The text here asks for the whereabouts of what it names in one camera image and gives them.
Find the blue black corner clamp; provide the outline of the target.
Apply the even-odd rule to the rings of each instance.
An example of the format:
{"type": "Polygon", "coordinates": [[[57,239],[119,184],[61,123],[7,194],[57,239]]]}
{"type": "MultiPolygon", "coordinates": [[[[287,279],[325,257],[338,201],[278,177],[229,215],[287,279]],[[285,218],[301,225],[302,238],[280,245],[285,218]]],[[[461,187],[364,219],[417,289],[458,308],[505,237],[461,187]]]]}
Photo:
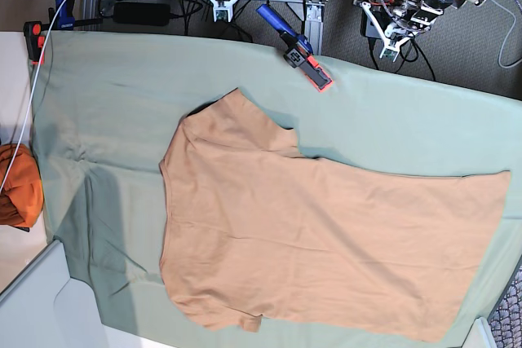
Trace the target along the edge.
{"type": "Polygon", "coordinates": [[[73,30],[74,28],[97,25],[103,22],[102,18],[77,20],[73,16],[75,2],[76,0],[55,0],[55,7],[48,9],[48,24],[41,21],[24,23],[23,34],[32,65],[44,62],[42,49],[45,42],[45,32],[49,32],[51,29],[73,30]]]}

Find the tan orange T-shirt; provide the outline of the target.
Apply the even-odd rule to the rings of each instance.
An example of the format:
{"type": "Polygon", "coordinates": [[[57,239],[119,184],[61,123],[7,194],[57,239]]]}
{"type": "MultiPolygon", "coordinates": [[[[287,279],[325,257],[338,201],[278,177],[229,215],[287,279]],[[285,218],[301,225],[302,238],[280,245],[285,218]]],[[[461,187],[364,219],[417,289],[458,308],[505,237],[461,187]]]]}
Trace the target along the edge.
{"type": "Polygon", "coordinates": [[[239,90],[185,117],[160,164],[170,300],[193,322],[263,319],[436,342],[501,221],[511,175],[420,177],[307,158],[239,90]]]}

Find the blue orange bar clamp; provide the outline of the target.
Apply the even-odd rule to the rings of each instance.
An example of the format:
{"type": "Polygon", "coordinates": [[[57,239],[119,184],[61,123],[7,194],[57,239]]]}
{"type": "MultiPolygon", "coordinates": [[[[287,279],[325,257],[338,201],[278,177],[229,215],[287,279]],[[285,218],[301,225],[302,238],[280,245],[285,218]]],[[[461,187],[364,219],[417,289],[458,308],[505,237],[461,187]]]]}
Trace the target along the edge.
{"type": "Polygon", "coordinates": [[[318,91],[327,90],[333,80],[313,57],[312,46],[307,38],[296,33],[268,4],[261,5],[256,11],[277,31],[281,40],[287,45],[283,55],[285,61],[292,68],[298,68],[318,91]]]}

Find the folded dark orange cloth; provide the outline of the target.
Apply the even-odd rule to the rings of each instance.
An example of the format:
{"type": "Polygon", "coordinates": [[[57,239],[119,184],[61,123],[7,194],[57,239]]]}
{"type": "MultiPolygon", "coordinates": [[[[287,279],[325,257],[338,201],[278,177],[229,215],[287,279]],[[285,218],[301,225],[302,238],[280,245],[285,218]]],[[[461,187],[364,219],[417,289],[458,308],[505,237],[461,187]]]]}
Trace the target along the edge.
{"type": "Polygon", "coordinates": [[[19,146],[1,191],[1,224],[30,229],[42,212],[42,180],[30,149],[19,146]]]}

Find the aluminium frame post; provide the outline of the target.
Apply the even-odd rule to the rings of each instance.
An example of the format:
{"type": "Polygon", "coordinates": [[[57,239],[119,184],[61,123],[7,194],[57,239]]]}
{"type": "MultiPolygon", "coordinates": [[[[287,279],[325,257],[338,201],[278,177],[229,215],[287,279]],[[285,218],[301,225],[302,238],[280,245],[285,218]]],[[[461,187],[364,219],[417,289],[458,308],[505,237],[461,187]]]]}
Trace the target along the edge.
{"type": "Polygon", "coordinates": [[[302,21],[301,32],[310,42],[313,54],[320,55],[327,0],[285,0],[285,3],[302,21]]]}

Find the patterned grey mat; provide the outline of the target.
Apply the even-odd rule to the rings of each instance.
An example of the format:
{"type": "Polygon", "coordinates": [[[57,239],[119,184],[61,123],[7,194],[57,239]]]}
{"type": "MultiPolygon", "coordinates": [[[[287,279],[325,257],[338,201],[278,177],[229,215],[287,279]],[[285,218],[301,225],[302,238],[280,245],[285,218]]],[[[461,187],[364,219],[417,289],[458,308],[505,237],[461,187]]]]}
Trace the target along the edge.
{"type": "Polygon", "coordinates": [[[521,348],[521,267],[519,267],[488,318],[498,348],[521,348]]]}

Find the black power brick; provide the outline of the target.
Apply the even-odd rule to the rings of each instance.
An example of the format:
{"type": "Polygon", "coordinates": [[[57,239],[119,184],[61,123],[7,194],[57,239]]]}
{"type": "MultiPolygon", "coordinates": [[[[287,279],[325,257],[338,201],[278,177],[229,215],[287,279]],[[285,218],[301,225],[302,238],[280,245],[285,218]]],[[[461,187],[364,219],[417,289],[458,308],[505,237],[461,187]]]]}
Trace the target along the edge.
{"type": "Polygon", "coordinates": [[[170,6],[162,3],[118,2],[113,8],[113,21],[119,24],[167,26],[170,6]]]}

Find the sage green table cloth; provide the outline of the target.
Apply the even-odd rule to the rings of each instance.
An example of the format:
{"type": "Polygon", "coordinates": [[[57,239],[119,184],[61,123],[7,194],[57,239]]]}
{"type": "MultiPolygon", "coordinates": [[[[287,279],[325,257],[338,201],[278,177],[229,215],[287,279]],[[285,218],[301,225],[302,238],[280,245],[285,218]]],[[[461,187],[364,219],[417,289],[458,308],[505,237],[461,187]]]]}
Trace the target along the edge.
{"type": "Polygon", "coordinates": [[[104,324],[176,347],[411,347],[403,337],[264,320],[212,332],[168,299],[159,163],[181,117],[234,89],[299,133],[309,156],[393,174],[510,170],[505,213],[440,345],[489,315],[521,257],[521,104],[320,57],[317,91],[273,48],[197,37],[54,32],[33,100],[49,240],[90,286],[104,324]]]}

